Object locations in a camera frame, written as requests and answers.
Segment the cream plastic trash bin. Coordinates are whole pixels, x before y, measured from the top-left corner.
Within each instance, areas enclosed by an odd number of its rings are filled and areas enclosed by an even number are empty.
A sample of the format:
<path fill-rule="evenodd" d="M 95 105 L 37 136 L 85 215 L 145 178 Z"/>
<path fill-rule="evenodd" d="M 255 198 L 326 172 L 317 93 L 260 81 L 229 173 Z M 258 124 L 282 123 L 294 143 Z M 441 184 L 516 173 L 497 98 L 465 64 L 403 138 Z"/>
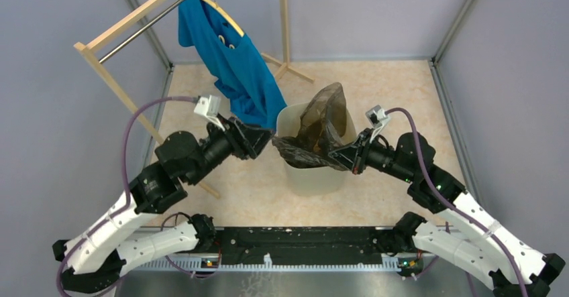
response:
<path fill-rule="evenodd" d="M 276 136 L 291 136 L 298 130 L 299 123 L 293 118 L 293 115 L 299 114 L 307 104 L 300 103 L 288 106 L 278 114 Z M 301 196 L 318 196 L 335 192 L 342 186 L 348 175 L 347 170 L 337 171 L 327 167 L 298 169 L 288 165 L 285 160 L 284 170 L 291 190 Z"/>

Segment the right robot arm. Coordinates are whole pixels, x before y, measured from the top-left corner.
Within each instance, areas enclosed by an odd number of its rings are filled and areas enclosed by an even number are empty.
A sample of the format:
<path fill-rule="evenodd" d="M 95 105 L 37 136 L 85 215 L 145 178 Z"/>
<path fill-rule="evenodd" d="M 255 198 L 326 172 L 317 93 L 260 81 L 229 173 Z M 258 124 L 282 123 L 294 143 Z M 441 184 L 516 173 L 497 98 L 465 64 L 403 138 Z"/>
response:
<path fill-rule="evenodd" d="M 395 246 L 434 253 L 475 277 L 495 296 L 547 296 L 566 265 L 559 255 L 528 246 L 487 213 L 460 181 L 433 163 L 435 150 L 422 135 L 404 133 L 392 147 L 365 129 L 354 142 L 328 155 L 354 174 L 374 168 L 408 183 L 413 201 L 451 223 L 464 238 L 406 213 L 395 227 Z"/>

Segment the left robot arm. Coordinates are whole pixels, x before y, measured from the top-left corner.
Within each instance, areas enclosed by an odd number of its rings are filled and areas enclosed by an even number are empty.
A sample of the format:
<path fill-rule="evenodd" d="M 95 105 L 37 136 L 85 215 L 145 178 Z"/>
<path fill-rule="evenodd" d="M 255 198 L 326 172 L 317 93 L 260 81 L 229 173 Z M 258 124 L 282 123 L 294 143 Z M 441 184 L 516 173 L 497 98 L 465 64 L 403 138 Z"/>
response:
<path fill-rule="evenodd" d="M 55 258 L 64 266 L 62 290 L 101 292 L 140 265 L 172 253 L 207 252 L 216 240 L 213 220 L 195 214 L 185 223 L 139 239 L 131 239 L 141 226 L 186 198 L 185 184 L 202 181 L 226 158 L 256 159 L 272 139 L 270 129 L 222 119 L 207 124 L 208 136 L 196 139 L 177 131 L 155 153 L 157 161 L 129 183 L 117 202 L 82 235 L 53 244 Z"/>

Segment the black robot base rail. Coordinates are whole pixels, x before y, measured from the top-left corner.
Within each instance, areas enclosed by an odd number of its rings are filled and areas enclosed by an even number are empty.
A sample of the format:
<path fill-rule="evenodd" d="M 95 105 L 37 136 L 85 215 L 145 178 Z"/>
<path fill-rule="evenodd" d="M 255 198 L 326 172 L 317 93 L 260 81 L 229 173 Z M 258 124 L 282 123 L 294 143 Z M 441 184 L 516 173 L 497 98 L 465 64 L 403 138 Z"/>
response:
<path fill-rule="evenodd" d="M 224 227 L 192 253 L 221 258 L 222 265 L 396 265 L 421 268 L 425 252 L 399 230 L 382 227 Z"/>

